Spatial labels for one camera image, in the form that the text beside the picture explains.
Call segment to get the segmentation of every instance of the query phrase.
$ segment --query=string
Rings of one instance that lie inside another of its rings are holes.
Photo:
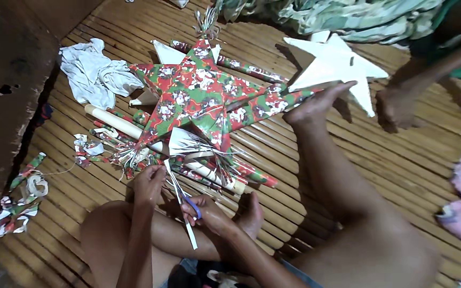
[[[74,163],[72,164],[72,167],[70,167],[68,170],[65,170],[65,171],[63,171],[63,172],[56,172],[56,173],[42,173],[42,171],[40,171],[40,170],[35,170],[35,169],[31,169],[31,170],[30,170],[30,172],[37,172],[37,173],[40,173],[40,175],[53,175],[53,174],[61,174],[61,173],[65,173],[65,172],[69,172],[69,171],[71,171],[71,170],[74,168],[74,166],[75,166],[75,165],[76,165],[76,162],[74,162]]]

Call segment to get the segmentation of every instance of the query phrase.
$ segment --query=paper scrap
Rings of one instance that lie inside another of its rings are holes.
[[[48,193],[48,183],[41,174],[31,174],[31,172],[42,162],[45,155],[40,153],[12,181],[12,184],[14,184],[16,181],[20,183],[24,179],[27,180],[26,186],[22,188],[22,198],[20,200],[14,201],[9,196],[1,198],[0,237],[7,233],[26,231],[29,218],[37,214],[41,197]]]

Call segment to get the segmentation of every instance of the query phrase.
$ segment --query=white cloth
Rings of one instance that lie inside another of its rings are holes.
[[[74,98],[106,110],[115,107],[115,94],[129,96],[144,84],[129,72],[124,60],[111,60],[102,54],[104,41],[90,39],[60,48],[60,69],[67,75]]]

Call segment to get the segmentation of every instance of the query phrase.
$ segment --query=paper strip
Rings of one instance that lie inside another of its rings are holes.
[[[177,201],[179,202],[179,205],[182,205],[182,200],[181,200],[181,197],[179,196],[179,189],[177,187],[178,183],[177,183],[177,180],[175,179],[174,174],[172,173],[172,170],[170,169],[170,163],[168,161],[165,161],[164,163],[165,163],[166,171],[168,172],[168,174],[170,175],[170,178],[174,182],[174,190],[175,190],[175,195],[177,196]],[[186,225],[186,230],[188,231],[189,240],[192,243],[193,250],[195,250],[198,247],[197,247],[197,241],[195,240],[195,234],[193,234],[192,226],[189,224],[189,222],[186,219],[184,219],[184,224]]]

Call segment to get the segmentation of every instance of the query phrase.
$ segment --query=person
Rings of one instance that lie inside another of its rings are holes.
[[[376,94],[379,123],[388,132],[420,126],[414,118],[419,95],[444,77],[461,79],[461,0],[444,1],[433,29],[433,34],[412,42],[411,60]]]
[[[316,93],[284,115],[299,143],[312,191],[342,225],[328,241],[292,259],[276,261],[256,243],[263,212],[255,193],[248,209],[233,221],[207,195],[181,205],[194,226],[193,250],[183,223],[154,210],[165,178],[150,166],[134,180],[134,203],[111,201],[81,225],[81,247],[100,288],[186,287],[175,281],[194,259],[230,263],[253,276],[260,287],[424,288],[432,284],[439,253],[385,201],[346,159],[326,130],[334,100],[356,82]]]

